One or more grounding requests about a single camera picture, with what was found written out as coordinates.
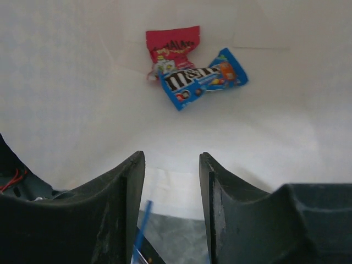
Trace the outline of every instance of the white surface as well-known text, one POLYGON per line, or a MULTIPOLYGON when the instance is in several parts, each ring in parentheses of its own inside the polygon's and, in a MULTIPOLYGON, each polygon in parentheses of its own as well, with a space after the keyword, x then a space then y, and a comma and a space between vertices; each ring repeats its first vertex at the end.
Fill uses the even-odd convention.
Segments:
POLYGON ((154 211, 164 215, 203 217, 204 151, 267 190, 352 182, 352 1, 257 2, 261 15, 239 0, 5 0, 1 133, 56 188, 145 151, 141 206, 153 192, 154 211), (201 45, 189 58, 203 67, 228 46, 250 82, 177 112, 145 80, 144 32, 195 24, 201 45))

